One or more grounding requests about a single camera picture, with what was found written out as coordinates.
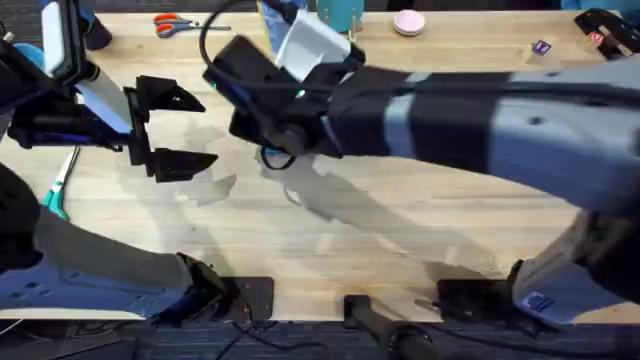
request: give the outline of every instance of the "scissors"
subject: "scissors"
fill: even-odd
[[[165,13],[153,18],[156,26],[156,35],[162,39],[170,38],[180,31],[202,29],[200,23],[194,20],[183,19],[177,14]],[[209,27],[211,30],[231,30],[231,26],[217,25]]]
[[[64,200],[64,187],[66,185],[67,179],[69,178],[69,174],[71,173],[71,169],[78,158],[78,153],[80,153],[80,147],[76,146],[73,149],[73,152],[67,156],[67,160],[62,165],[56,180],[53,182],[51,189],[47,192],[47,195],[42,200],[42,205],[45,206],[49,211],[54,214],[60,216],[65,220],[69,220],[69,215],[62,208],[62,202]]]

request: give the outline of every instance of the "pink lid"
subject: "pink lid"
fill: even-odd
[[[417,34],[424,28],[424,16],[414,10],[402,10],[396,14],[393,25],[401,33]]]

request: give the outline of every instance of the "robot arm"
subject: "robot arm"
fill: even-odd
[[[317,31],[296,42],[299,28]],[[640,302],[635,280],[621,275],[640,270],[629,255],[640,250],[640,58],[554,73],[411,74],[364,65],[353,44],[316,47],[330,42],[327,27],[302,10],[291,29],[276,65],[243,37],[208,63],[205,80],[236,107],[233,135],[294,157],[417,159],[584,209],[507,280],[440,281],[443,316],[535,336],[587,311]],[[287,59],[288,49],[313,56]],[[343,60],[322,61],[336,54]]]
[[[26,149],[81,145],[119,152],[128,147],[131,164],[145,165],[157,182],[190,180],[211,166],[214,154],[151,149],[146,132],[151,111],[205,108],[171,79],[140,76],[135,88],[119,89],[88,58],[85,34],[96,25],[80,14],[78,0],[48,1],[42,10],[42,70],[0,41],[0,113],[15,110],[9,137]]]

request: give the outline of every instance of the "black bracket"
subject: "black bracket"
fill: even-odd
[[[462,323],[482,323],[495,328],[514,329],[536,338],[556,329],[520,311],[511,298],[511,288],[521,262],[507,280],[440,280],[438,302],[442,318]]]
[[[603,9],[589,9],[574,21],[585,35],[596,33],[604,36],[598,50],[608,60],[640,53],[640,33],[616,14]]]

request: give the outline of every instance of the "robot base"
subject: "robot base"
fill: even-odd
[[[509,280],[440,280],[436,306],[445,320],[514,329],[533,338],[557,332],[516,308],[509,289]]]

